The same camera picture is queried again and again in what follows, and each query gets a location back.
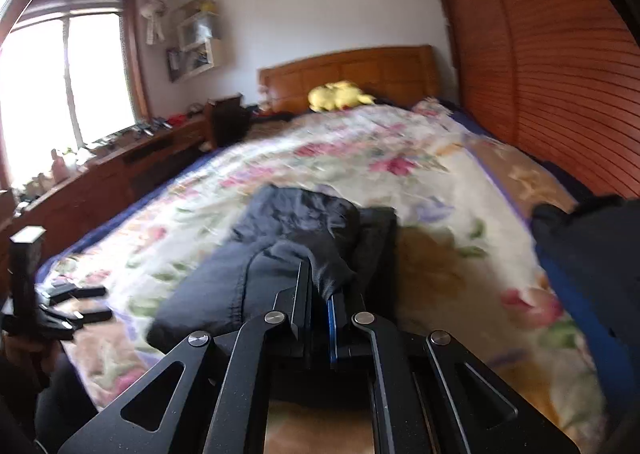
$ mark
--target yellow plush toy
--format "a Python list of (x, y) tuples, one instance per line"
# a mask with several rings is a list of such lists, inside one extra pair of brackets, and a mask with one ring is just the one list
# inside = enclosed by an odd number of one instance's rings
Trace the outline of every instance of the yellow plush toy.
[(318, 86), (309, 92), (309, 107), (313, 111), (341, 110), (361, 104), (374, 104), (374, 98), (372, 95), (365, 95), (348, 80)]

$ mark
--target floral bedspread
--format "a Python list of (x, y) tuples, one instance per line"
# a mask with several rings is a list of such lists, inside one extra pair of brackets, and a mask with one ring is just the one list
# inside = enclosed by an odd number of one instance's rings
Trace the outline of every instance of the floral bedspread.
[[(310, 114), (278, 130), (176, 180), (103, 241), (53, 267), (47, 282), (63, 276), (109, 290), (117, 318), (88, 325), (66, 345), (97, 407), (158, 361), (145, 335), (160, 302), (271, 182), (394, 207), (401, 327), (448, 330), (583, 452), (593, 451), (604, 424), (593, 363), (526, 226), (535, 203), (571, 207), (555, 179), (516, 149), (468, 133), (430, 101), (414, 112)], [(266, 451), (372, 453), (369, 417), (272, 402)]]

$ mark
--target wooden wardrobe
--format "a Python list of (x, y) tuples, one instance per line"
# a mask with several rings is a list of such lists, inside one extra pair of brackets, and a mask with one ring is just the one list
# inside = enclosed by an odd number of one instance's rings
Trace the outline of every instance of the wooden wardrobe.
[(640, 48), (609, 0), (444, 0), (461, 104), (594, 193), (640, 194)]

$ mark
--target wooden cabinet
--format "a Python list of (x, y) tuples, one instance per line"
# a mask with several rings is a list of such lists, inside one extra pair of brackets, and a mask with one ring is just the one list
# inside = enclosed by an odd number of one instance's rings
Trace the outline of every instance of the wooden cabinet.
[(0, 230), (0, 269), (1, 252), (6, 252), (13, 233), (27, 225), (44, 227), (42, 260), (59, 254), (180, 173), (199, 156), (198, 146), (205, 139), (204, 120), (191, 120), (120, 149), (85, 173), (57, 185), (13, 220), (6, 237)]
[(5, 222), (0, 227), (0, 243), (7, 243), (6, 246), (0, 247), (0, 302), (4, 298), (5, 294), (9, 292), (9, 283), (11, 282), (9, 277), (9, 237), (13, 235), (11, 224), (9, 221)]

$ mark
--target black metal mount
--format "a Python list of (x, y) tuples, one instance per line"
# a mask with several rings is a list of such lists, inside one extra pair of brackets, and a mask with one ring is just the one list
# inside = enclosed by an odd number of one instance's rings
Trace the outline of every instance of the black metal mount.
[[(402, 333), (349, 289), (315, 322), (318, 296), (303, 261), (272, 311), (228, 335), (189, 335), (60, 454), (262, 452), (270, 374), (324, 368), (367, 377), (377, 454), (578, 454), (450, 334)], [(327, 346), (324, 359), (318, 344)]]
[(30, 226), (10, 238), (12, 297), (2, 308), (2, 329), (11, 335), (71, 341), (85, 324), (109, 320), (113, 313), (107, 307), (73, 313), (54, 307), (71, 298), (103, 297), (107, 293), (105, 287), (81, 288), (66, 279), (45, 288), (35, 286), (44, 234), (42, 227)]

